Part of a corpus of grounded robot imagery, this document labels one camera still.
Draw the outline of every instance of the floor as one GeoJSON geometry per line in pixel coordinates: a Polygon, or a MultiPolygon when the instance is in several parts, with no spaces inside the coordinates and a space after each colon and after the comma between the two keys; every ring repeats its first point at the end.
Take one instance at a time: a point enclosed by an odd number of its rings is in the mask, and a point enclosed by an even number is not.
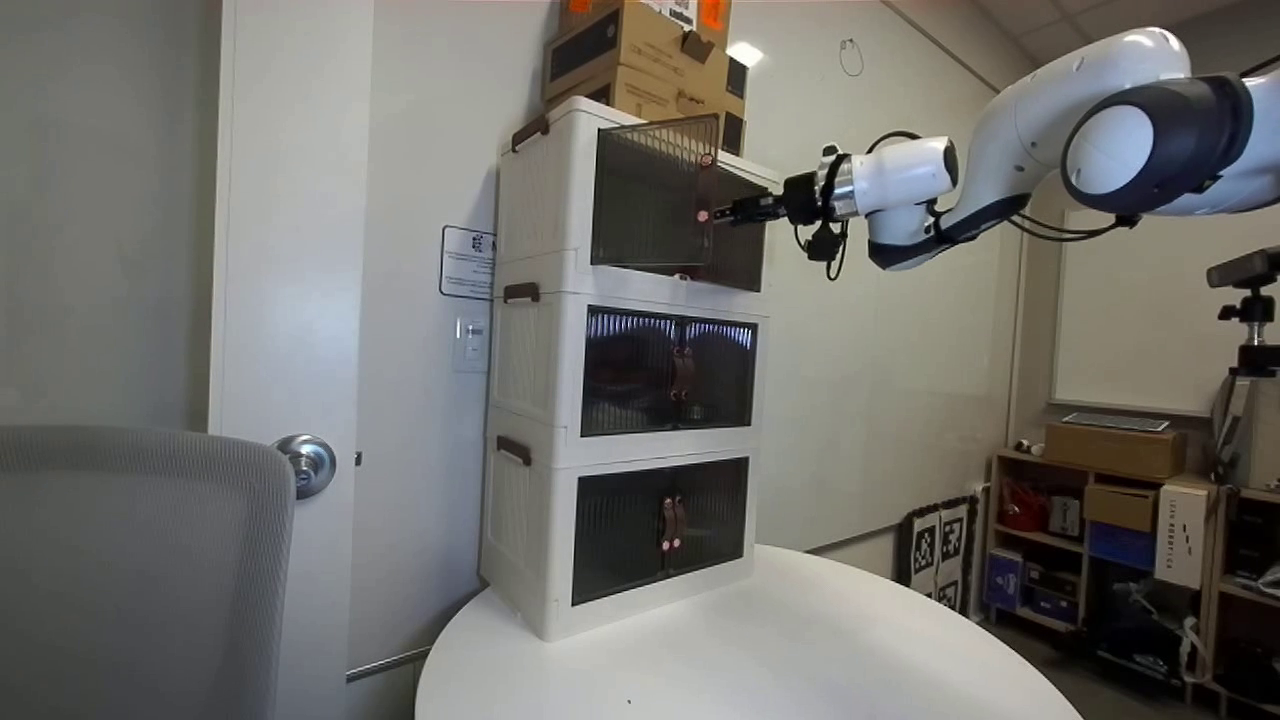
{"type": "Polygon", "coordinates": [[[993,623],[993,632],[1028,656],[1082,720],[1213,720],[1217,703],[1187,703],[1185,691],[1161,688],[1135,671],[1102,667],[1088,652],[1047,645],[1019,623],[993,623]]]}

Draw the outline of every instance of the stacked drawer unit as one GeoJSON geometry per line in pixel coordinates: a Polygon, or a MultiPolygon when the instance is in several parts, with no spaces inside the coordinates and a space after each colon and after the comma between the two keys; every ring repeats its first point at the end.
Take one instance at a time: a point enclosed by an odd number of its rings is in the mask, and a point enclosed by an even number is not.
{"type": "Polygon", "coordinates": [[[593,100],[498,166],[482,580],[542,640],[751,561],[772,177],[593,100]]]}

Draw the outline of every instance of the round white table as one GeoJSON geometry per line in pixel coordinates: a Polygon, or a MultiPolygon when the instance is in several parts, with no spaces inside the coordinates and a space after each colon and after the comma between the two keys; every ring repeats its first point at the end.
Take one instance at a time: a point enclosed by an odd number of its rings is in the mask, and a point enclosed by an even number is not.
{"type": "Polygon", "coordinates": [[[757,547],[749,580],[538,640],[480,592],[437,640],[415,720],[1077,720],[973,622],[849,563],[757,547]]]}

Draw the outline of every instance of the gray chair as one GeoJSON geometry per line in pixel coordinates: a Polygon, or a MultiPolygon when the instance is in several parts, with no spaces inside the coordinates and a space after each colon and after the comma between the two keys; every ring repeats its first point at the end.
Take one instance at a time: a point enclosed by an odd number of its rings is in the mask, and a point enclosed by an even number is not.
{"type": "Polygon", "coordinates": [[[286,532],[273,450],[0,430],[0,715],[267,720],[286,532]]]}

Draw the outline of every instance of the white robotic arm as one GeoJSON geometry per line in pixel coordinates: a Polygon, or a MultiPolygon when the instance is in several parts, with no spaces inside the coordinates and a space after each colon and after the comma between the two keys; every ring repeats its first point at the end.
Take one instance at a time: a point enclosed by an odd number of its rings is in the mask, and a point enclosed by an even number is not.
{"type": "Polygon", "coordinates": [[[820,225],[811,259],[830,259],[845,222],[868,222],[868,258],[911,268],[1012,222],[1044,171],[1121,225],[1143,212],[1249,212],[1280,200],[1280,76],[1193,76],[1185,46],[1135,29],[1069,51],[1002,89],[980,116],[957,182],[944,138],[830,154],[772,200],[790,225],[820,225]]]}

